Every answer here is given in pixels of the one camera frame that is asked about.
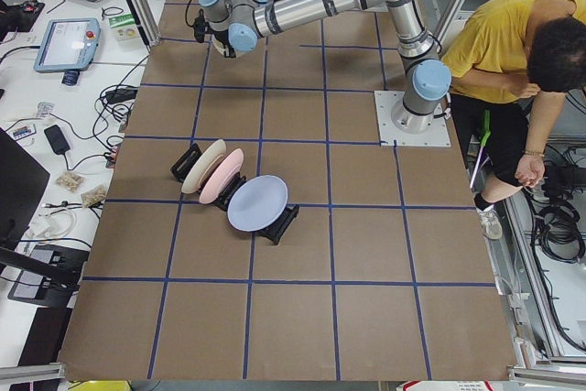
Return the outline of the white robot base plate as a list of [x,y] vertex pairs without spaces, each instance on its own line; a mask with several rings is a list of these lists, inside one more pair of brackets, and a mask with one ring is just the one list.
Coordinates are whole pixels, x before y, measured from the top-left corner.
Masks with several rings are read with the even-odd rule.
[[403,106],[402,91],[375,91],[379,143],[385,147],[451,147],[441,102],[432,114],[413,115]]

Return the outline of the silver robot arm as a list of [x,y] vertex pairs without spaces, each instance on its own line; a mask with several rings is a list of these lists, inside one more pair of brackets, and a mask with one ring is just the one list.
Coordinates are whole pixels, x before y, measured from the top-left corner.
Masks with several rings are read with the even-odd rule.
[[391,16],[407,78],[403,98],[391,113],[394,125],[409,134],[427,131],[451,74],[440,61],[440,44],[425,25],[418,0],[198,0],[198,15],[188,25],[195,39],[210,36],[226,58],[253,51],[261,38],[279,35],[350,10],[384,5]]

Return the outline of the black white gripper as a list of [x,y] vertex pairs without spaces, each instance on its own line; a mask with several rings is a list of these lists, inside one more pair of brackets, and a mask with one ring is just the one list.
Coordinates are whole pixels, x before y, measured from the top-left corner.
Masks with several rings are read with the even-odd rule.
[[212,28],[211,23],[206,19],[204,11],[200,9],[198,15],[191,24],[193,37],[198,43],[204,43],[207,36],[211,37],[211,43],[216,50],[225,58],[236,58],[236,49],[229,43],[228,31],[218,31]]

